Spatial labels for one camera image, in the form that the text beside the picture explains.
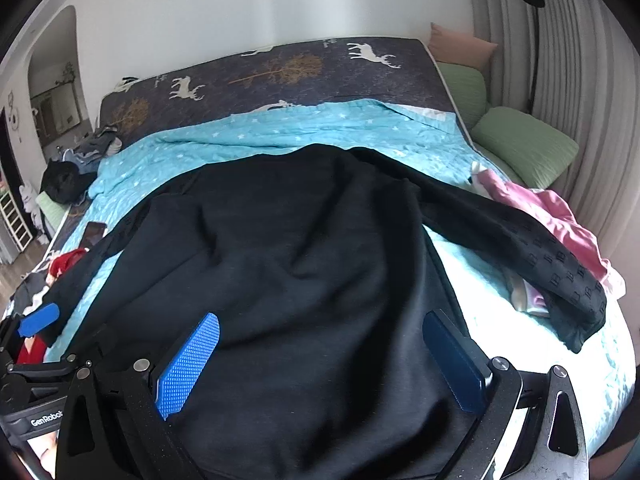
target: green pillow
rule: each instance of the green pillow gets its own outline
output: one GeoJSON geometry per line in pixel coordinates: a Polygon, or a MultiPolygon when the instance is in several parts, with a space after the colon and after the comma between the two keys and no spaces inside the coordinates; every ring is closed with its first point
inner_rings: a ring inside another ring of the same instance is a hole
{"type": "Polygon", "coordinates": [[[578,145],[564,133],[514,108],[491,108],[471,138],[504,160],[527,187],[546,189],[574,160],[578,145]]]}
{"type": "Polygon", "coordinates": [[[65,218],[65,213],[68,206],[60,205],[57,202],[53,202],[53,200],[49,198],[49,195],[44,191],[36,197],[36,204],[38,204],[38,206],[40,206],[40,209],[42,209],[42,212],[44,213],[45,218],[51,224],[51,227],[53,227],[57,231],[58,227],[60,227],[60,224],[62,224],[62,221],[65,218]]]}
{"type": "Polygon", "coordinates": [[[509,166],[506,162],[504,162],[499,156],[495,153],[490,152],[489,150],[484,149],[480,144],[476,144],[476,150],[488,158],[492,163],[494,163],[498,168],[502,170],[502,172],[509,177],[509,180],[519,184],[520,186],[524,186],[524,182],[518,176],[518,174],[513,171],[513,168],[509,166]]]}
{"type": "Polygon", "coordinates": [[[486,112],[484,77],[468,66],[438,63],[438,67],[465,126],[470,130],[486,112]]]}

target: arched doorway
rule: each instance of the arched doorway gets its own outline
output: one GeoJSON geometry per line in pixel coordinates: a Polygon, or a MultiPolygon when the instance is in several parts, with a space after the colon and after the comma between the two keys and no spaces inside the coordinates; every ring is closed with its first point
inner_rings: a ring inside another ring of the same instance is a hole
{"type": "Polygon", "coordinates": [[[78,69],[76,10],[65,7],[34,44],[29,62],[31,111],[47,160],[91,131],[78,69]]]}

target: wall decoration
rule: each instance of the wall decoration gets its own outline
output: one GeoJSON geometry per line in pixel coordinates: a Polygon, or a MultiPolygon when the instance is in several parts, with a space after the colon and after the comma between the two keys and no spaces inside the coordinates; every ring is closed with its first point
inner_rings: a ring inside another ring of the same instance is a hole
{"type": "Polygon", "coordinates": [[[14,132],[17,132],[18,128],[20,128],[20,114],[18,113],[18,108],[12,108],[9,110],[9,123],[11,124],[11,129],[14,132]]]}
{"type": "Polygon", "coordinates": [[[56,86],[63,85],[65,83],[72,83],[76,80],[76,71],[74,70],[73,63],[70,61],[67,62],[63,71],[62,71],[62,79],[56,80],[56,86]]]}
{"type": "Polygon", "coordinates": [[[14,91],[11,90],[7,97],[7,104],[9,105],[9,124],[11,125],[11,129],[14,132],[18,131],[20,128],[20,114],[18,113],[18,108],[14,108],[14,91]]]}

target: red cloth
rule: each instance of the red cloth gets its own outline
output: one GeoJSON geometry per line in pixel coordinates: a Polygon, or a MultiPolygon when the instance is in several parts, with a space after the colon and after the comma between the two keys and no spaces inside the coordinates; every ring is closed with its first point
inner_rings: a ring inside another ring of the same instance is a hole
{"type": "Polygon", "coordinates": [[[31,351],[27,350],[25,345],[22,345],[18,359],[16,363],[19,365],[35,365],[41,363],[44,359],[44,352],[47,351],[47,345],[38,336],[33,336],[33,344],[31,345],[31,351]]]}
{"type": "Polygon", "coordinates": [[[86,251],[86,249],[79,248],[65,254],[60,254],[60,256],[49,264],[49,274],[58,279],[73,267],[76,262],[86,254],[86,251]]]}
{"type": "MultiPolygon", "coordinates": [[[[73,267],[80,258],[82,258],[87,252],[87,249],[74,249],[65,254],[60,254],[55,260],[49,264],[49,274],[58,279],[62,274],[67,272],[73,267]]],[[[31,351],[27,350],[27,347],[23,344],[18,354],[16,363],[18,364],[37,364],[41,363],[44,359],[44,354],[47,351],[47,345],[37,335],[33,337],[33,344],[31,345],[31,351]]]]}

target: wooden floor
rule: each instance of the wooden floor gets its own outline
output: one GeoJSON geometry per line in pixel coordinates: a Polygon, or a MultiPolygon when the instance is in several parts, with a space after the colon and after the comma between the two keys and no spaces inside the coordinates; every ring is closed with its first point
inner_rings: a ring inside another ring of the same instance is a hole
{"type": "Polygon", "coordinates": [[[34,240],[11,265],[0,264],[0,317],[15,288],[20,285],[22,277],[41,261],[46,250],[47,246],[42,246],[34,240]]]}

